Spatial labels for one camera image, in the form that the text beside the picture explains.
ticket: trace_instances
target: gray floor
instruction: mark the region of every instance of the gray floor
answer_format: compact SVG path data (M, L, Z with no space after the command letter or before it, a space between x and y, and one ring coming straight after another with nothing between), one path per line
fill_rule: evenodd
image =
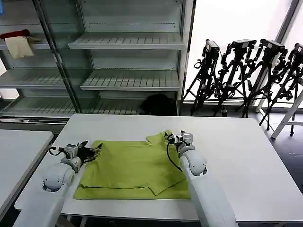
M189 116L190 111L188 105L182 106L182 115ZM208 106L194 114L194 116L213 116L212 107ZM240 117L240 113L234 112L232 108L228 109L229 117ZM275 128L278 123L283 118L284 114L282 113L272 113L271 114L271 126ZM262 117L260 114L254 112L249 113L249 117L256 119L258 122ZM303 114L299 114L296 117L296 120L303 121ZM290 137L290 126L286 126L281 134L276 140L270 138L272 130L266 131L265 126L262 126L264 133L267 135L268 139L272 143L273 147L277 151L278 155L281 157L286 168L290 172L294 181L296 182L298 188L303 192L303 126L296 126L294 129L294 136ZM0 226L12 226L15 218L18 216L18 211L13 207L7 213L7 216L0 222ZM75 227L80 226L81 218L73 217L71 222ZM86 224L87 227L199 227L200 224L197 222L170 222L170 221L146 221L146 220L127 220L127 219L109 219L109 218L89 218ZM241 224L240 227L260 227L260 226L273 226L269 224ZM303 224L286 224L285 227L303 227Z

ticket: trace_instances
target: black bag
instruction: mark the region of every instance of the black bag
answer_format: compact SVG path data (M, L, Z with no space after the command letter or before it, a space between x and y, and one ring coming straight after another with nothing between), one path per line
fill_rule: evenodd
M141 115L175 116L176 103L173 99L163 94L147 97L140 105Z

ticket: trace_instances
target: shelf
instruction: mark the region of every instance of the shelf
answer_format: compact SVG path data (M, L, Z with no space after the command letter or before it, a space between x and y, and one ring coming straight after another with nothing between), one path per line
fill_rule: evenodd
M33 37L42 39L40 42L29 44L33 50L50 50L49 44L44 35L35 34ZM55 40L58 49L68 48L68 42L72 40L72 35L70 33L59 34L56 35ZM8 50L8 47L3 39L0 39L0 50Z
M0 113L0 116L69 118L75 113L75 109L69 98L24 97L10 104Z
M94 70L80 86L82 90L179 91L176 71Z
M183 49L179 33L85 33L68 46L71 49Z
M132 99L100 99L93 108L85 111L85 113L139 115L142 101Z
M43 38L41 42L37 42L29 45L34 50L49 50L50 47L46 38ZM8 50L4 40L0 40L0 50Z
M57 69L10 69L0 76L0 88L66 89Z

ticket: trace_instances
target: white table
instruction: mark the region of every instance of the white table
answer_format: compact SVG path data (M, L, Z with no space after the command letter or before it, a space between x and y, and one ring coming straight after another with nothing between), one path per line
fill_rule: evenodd
M55 146L89 140L145 140L166 129L193 133L237 222L303 222L303 196L258 123L246 118L75 114ZM61 157L46 154L15 207L41 186L40 172ZM190 200L74 200L84 168L68 191L62 214L120 218L197 220Z
M53 138L50 131L0 130L0 220Z

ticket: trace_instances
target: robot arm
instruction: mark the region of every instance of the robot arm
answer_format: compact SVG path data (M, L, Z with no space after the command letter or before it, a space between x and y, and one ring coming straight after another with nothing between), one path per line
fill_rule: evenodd
M87 142L78 145L68 144L58 149L56 155L64 153L65 158L46 170L42 187L28 197L14 227L55 226L75 174L85 162L95 159L101 150L102 144L96 148L86 148Z
M237 227L223 189L207 170L202 152L192 145L193 135L181 132L181 136L172 135L168 140L177 146L180 166L202 227Z

